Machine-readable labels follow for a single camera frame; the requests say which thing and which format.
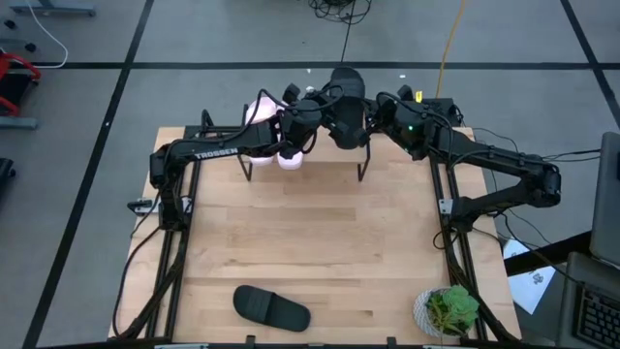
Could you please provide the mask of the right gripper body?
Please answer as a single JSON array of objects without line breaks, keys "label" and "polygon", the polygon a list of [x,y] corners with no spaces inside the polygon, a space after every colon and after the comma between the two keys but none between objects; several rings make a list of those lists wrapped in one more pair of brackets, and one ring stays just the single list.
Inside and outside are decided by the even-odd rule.
[{"label": "right gripper body", "polygon": [[376,97],[377,108],[372,120],[374,131],[381,132],[399,146],[411,146],[406,127],[396,119],[398,104],[385,94]]}]

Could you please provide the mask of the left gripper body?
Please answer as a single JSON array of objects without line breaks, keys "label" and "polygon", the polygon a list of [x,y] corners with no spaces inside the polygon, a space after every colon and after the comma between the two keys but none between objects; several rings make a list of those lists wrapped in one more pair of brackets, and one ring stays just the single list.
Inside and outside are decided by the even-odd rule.
[{"label": "left gripper body", "polygon": [[319,104],[313,100],[300,100],[281,118],[281,138],[285,144],[279,151],[284,159],[292,159],[301,152],[321,124]]}]

